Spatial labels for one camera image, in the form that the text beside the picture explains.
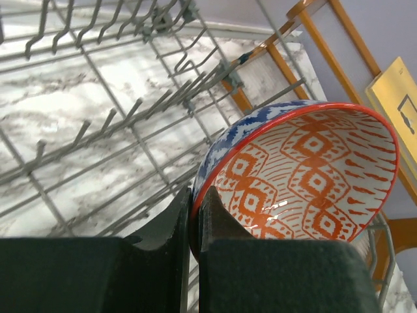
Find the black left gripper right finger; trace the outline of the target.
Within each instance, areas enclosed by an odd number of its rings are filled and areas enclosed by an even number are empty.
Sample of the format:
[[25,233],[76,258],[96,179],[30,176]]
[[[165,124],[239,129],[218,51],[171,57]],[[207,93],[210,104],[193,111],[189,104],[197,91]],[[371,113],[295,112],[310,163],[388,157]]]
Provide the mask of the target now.
[[368,269],[339,241],[256,239],[210,187],[199,214],[200,312],[380,312]]

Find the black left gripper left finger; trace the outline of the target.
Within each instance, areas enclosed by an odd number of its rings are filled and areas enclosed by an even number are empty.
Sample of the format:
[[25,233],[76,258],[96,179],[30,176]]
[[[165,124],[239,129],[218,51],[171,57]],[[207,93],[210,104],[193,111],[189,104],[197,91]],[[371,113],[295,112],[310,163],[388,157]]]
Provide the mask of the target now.
[[185,312],[188,211],[182,188],[127,237],[1,240],[2,312]]

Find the red patterned bowl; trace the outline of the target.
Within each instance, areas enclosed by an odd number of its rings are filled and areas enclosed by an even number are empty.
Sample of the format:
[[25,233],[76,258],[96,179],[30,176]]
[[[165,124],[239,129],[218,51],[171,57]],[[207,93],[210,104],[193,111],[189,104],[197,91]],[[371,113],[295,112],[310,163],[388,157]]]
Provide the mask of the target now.
[[210,187],[258,239],[352,242],[388,199],[399,161],[393,126],[368,107],[293,100],[258,108],[225,129],[199,165],[191,251],[199,256],[199,210]]

